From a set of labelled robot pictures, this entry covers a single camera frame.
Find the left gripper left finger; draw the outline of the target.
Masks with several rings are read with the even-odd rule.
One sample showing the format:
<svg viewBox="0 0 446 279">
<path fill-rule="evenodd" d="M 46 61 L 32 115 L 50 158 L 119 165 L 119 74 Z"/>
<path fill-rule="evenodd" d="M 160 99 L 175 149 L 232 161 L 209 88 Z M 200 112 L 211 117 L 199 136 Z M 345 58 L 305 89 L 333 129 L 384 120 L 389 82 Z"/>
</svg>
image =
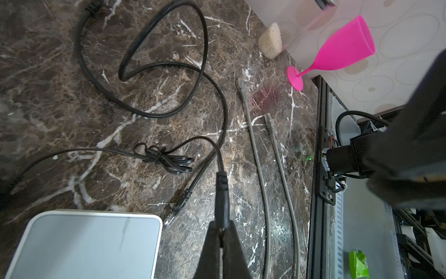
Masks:
<svg viewBox="0 0 446 279">
<path fill-rule="evenodd" d="M 221 260 L 221 230 L 215 221 L 207 229 L 203 249 L 194 279 L 219 279 Z"/>
</svg>

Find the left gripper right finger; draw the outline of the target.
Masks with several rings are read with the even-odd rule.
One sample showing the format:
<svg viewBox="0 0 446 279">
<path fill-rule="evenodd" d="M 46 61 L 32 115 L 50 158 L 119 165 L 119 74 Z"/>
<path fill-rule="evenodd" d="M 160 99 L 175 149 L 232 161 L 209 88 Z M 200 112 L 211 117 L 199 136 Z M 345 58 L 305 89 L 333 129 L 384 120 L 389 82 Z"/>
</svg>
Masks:
<svg viewBox="0 0 446 279">
<path fill-rule="evenodd" d="M 221 239 L 223 249 L 223 279 L 251 279 L 235 223 L 224 230 Z"/>
</svg>

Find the green white snack packet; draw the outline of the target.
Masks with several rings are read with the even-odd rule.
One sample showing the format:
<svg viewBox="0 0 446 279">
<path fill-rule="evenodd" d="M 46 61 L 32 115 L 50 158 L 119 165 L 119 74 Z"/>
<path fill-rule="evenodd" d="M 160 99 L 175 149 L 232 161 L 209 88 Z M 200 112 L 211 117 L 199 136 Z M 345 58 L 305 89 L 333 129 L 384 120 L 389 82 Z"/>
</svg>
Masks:
<svg viewBox="0 0 446 279">
<path fill-rule="evenodd" d="M 349 270 L 352 279 L 370 279 L 367 257 L 361 250 L 348 253 Z"/>
</svg>

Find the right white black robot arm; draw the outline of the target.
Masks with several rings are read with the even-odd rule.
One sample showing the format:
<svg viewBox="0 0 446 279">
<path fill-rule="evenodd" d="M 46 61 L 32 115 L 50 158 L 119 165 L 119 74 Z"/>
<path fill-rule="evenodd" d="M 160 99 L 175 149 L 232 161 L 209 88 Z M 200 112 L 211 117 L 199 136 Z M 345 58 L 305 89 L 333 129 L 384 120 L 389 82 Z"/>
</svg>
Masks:
<svg viewBox="0 0 446 279">
<path fill-rule="evenodd" d="M 322 151 L 322 164 L 334 175 L 358 173 L 369 190 L 393 208 L 446 208 L 446 53 L 434 60 L 408 101 L 391 121 L 350 110 L 381 122 L 386 130 L 357 136 L 350 145 Z"/>
</svg>

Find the pink funnel cup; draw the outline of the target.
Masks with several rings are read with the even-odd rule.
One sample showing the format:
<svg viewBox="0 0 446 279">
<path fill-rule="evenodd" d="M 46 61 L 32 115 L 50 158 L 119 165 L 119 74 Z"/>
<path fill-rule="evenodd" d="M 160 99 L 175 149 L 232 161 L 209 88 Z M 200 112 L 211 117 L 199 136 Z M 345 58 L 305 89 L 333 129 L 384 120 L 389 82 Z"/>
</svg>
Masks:
<svg viewBox="0 0 446 279">
<path fill-rule="evenodd" d="M 343 69 L 375 53 L 375 43 L 369 26 L 363 16 L 359 15 L 327 39 L 310 67 L 300 72 L 297 68 L 289 66 L 286 74 L 291 86 L 301 91 L 304 88 L 303 76 L 310 71 Z"/>
</svg>

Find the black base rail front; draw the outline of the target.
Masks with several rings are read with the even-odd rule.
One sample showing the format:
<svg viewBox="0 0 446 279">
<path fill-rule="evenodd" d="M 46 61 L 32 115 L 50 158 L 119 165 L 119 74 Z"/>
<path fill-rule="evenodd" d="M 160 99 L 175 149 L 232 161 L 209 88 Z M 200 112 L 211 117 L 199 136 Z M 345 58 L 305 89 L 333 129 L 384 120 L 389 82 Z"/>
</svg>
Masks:
<svg viewBox="0 0 446 279">
<path fill-rule="evenodd" d="M 322 151 L 335 145 L 332 143 L 332 90 L 318 76 L 312 79 L 318 89 L 318 115 L 312 182 L 311 220 L 308 241 L 308 279 L 342 279 L 343 252 L 340 236 L 336 232 L 339 223 L 336 211 L 335 178 L 326 171 L 322 163 Z"/>
</svg>

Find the white network switch box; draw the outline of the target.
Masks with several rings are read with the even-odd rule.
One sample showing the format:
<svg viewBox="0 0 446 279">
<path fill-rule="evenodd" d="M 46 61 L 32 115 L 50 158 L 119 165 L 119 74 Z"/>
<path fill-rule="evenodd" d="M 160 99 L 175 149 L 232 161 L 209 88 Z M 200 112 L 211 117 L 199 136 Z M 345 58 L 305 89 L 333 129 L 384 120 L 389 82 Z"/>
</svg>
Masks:
<svg viewBox="0 0 446 279">
<path fill-rule="evenodd" d="M 7 279 L 152 279 L 163 222 L 141 213 L 51 210 L 33 217 Z"/>
</svg>

